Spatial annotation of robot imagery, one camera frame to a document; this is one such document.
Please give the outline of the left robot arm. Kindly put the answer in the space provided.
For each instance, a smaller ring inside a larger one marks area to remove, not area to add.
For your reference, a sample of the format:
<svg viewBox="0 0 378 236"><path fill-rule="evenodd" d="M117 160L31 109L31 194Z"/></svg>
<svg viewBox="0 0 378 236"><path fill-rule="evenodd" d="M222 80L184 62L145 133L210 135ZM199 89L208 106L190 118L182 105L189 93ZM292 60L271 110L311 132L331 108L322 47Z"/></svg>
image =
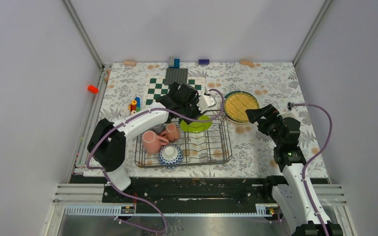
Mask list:
<svg viewBox="0 0 378 236"><path fill-rule="evenodd" d="M88 143L89 158L100 166L114 196L121 202L132 198L131 180L123 167L126 144L150 128L173 118L197 120L207 109L208 95L188 84L173 83L166 95L155 99L146 109L118 121L100 120Z"/></svg>

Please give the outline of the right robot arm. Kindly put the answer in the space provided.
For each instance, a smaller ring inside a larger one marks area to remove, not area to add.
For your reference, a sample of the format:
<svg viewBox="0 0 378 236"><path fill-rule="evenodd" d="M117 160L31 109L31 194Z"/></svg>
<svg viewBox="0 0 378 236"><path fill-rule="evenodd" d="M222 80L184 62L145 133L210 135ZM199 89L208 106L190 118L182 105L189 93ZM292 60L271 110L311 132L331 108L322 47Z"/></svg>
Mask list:
<svg viewBox="0 0 378 236"><path fill-rule="evenodd" d="M281 175L268 176L260 191L266 201L276 202L291 236L342 236L339 224L325 212L311 178L309 162L299 146L301 122L292 112L280 113L273 105L247 109L250 123L275 143L274 161Z"/></svg>

